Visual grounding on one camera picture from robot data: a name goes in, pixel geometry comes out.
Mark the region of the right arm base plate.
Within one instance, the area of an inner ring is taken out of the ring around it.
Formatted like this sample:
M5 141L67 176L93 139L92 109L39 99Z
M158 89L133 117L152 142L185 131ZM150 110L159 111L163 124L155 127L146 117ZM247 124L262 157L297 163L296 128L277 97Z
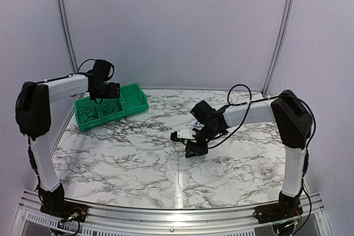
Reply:
M257 206L253 212L259 224L277 222L283 219L300 217L303 214L299 200L295 198L279 200L276 203Z

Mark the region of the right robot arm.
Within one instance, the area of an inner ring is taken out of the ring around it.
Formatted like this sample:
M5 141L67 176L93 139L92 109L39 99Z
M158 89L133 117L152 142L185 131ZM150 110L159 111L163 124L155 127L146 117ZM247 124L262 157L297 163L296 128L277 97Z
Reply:
M274 206L274 214L286 218L295 210L295 201L303 189L303 177L308 165L308 147L316 124L309 106L292 90L276 96L250 100L239 104L227 103L219 109L206 101L194 106L191 114L202 124L200 130L191 130L186 138L185 156L203 156L212 148L209 142L220 136L230 137L229 128L238 131L244 124L275 123L285 147L284 183Z

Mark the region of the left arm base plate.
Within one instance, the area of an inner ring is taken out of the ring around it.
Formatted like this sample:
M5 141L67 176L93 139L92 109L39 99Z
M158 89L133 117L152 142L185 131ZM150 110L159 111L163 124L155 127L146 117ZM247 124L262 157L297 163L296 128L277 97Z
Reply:
M67 222L84 222L88 212L88 205L66 201L62 210L53 210L45 205L41 205L40 211L51 216L59 217Z

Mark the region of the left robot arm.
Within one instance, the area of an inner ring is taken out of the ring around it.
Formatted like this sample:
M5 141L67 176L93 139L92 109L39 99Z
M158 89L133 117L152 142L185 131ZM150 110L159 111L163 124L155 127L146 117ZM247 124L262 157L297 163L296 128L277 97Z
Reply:
M74 95L88 93L91 100L117 99L120 84L110 82L114 65L95 59L92 69L38 82L27 81L15 102L15 121L28 139L28 155L38 180L39 197L57 216L70 212L65 192L51 158L48 134L51 104Z

